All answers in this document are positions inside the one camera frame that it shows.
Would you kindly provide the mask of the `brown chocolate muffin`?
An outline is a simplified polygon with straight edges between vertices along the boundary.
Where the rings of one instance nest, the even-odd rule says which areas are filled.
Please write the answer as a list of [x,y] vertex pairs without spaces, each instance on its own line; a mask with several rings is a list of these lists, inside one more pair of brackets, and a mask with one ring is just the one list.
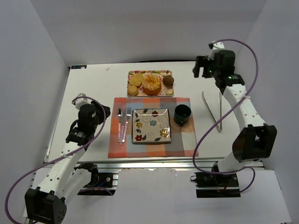
[[171,88],[173,86],[174,83],[174,78],[171,75],[166,75],[163,77],[163,84],[168,87]]

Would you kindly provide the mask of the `large orange sugared bread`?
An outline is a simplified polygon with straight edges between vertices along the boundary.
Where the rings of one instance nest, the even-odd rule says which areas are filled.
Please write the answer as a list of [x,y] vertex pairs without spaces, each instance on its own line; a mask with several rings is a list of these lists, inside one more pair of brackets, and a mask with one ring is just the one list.
[[142,90],[148,96],[156,96],[162,89],[161,79],[154,74],[147,74],[143,76]]

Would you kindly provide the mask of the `metal tongs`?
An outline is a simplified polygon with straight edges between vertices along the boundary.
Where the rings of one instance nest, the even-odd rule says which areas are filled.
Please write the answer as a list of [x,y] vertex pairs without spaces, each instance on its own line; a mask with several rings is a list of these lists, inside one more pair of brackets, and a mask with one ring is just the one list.
[[209,102],[206,100],[204,91],[201,93],[201,97],[212,122],[215,124],[222,117],[222,94],[219,92],[218,99],[213,102],[212,107],[210,107]]

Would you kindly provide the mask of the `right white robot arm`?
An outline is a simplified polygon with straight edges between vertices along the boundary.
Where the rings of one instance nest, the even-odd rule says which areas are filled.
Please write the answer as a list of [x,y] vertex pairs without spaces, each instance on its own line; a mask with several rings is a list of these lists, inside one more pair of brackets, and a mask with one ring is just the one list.
[[232,144],[232,152],[216,163],[216,174],[228,175],[245,165],[268,158],[277,136],[274,125],[268,125],[259,116],[246,95],[243,78],[235,73],[235,53],[219,50],[212,56],[197,56],[193,68],[195,77],[203,68],[203,77],[215,79],[222,96],[229,102],[237,119],[240,133]]

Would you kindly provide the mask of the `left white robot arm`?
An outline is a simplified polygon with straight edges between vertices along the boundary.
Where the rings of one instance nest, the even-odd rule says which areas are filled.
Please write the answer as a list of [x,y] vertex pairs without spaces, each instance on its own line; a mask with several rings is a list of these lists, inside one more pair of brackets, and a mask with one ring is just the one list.
[[90,162],[77,162],[88,149],[98,125],[110,116],[110,108],[94,101],[79,106],[78,119],[70,127],[62,159],[56,161],[36,188],[25,194],[28,219],[44,224],[60,224],[67,205],[84,186],[95,187],[99,181],[98,167]]

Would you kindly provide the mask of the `flat yellow bread roll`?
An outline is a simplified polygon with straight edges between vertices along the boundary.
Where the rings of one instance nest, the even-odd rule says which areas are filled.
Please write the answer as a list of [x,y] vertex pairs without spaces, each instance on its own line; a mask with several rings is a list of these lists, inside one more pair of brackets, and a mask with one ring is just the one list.
[[129,80],[129,83],[133,86],[140,87],[143,80],[143,74],[142,73],[135,73]]

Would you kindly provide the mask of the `floral serving tray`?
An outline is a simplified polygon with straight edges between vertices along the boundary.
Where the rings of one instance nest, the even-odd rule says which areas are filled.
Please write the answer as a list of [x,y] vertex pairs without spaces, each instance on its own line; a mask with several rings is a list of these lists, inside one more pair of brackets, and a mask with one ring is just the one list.
[[133,70],[128,72],[129,97],[170,97],[174,95],[171,70]]

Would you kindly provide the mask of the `dark green mug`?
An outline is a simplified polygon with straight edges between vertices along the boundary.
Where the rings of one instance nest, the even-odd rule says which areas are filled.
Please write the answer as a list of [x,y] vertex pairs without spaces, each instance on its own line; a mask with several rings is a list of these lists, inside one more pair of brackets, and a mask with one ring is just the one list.
[[177,105],[174,110],[174,121],[180,127],[186,124],[191,115],[191,109],[187,105]]

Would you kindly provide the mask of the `small round yellow bun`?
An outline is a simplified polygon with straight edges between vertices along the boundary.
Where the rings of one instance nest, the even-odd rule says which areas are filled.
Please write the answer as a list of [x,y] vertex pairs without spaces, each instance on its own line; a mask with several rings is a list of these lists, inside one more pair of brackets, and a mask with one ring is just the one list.
[[131,85],[128,87],[127,93],[130,96],[136,96],[139,93],[139,88],[137,88],[135,85]]

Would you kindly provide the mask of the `square floral plate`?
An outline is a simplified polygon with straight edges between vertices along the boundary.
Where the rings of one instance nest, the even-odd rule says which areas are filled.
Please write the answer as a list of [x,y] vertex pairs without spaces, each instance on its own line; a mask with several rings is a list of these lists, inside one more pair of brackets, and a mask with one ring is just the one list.
[[132,143],[164,144],[171,142],[170,114],[167,108],[133,110]]

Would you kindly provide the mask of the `checkered orange placemat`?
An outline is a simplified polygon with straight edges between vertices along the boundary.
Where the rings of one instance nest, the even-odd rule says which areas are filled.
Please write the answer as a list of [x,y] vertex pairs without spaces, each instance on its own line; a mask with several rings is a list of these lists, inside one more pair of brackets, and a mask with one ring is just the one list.
[[[115,98],[109,141],[109,158],[191,157],[197,144],[193,117],[179,126],[178,105],[191,106],[189,98]],[[118,142],[117,111],[132,109],[126,139]]]

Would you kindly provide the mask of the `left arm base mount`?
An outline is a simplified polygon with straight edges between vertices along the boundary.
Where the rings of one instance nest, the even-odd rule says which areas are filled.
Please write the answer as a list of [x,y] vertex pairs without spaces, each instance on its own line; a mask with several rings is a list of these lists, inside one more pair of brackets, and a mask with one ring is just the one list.
[[96,164],[82,163],[74,168],[87,170],[90,173],[90,181],[78,192],[80,196],[113,196],[116,191],[118,176],[116,173],[100,171]]

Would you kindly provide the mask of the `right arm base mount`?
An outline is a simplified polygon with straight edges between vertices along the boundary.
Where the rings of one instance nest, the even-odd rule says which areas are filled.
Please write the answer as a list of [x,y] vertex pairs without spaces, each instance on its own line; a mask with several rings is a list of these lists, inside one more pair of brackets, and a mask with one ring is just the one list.
[[197,198],[237,198],[241,196],[236,171],[220,172],[217,163],[210,171],[199,168],[190,177],[195,183]]

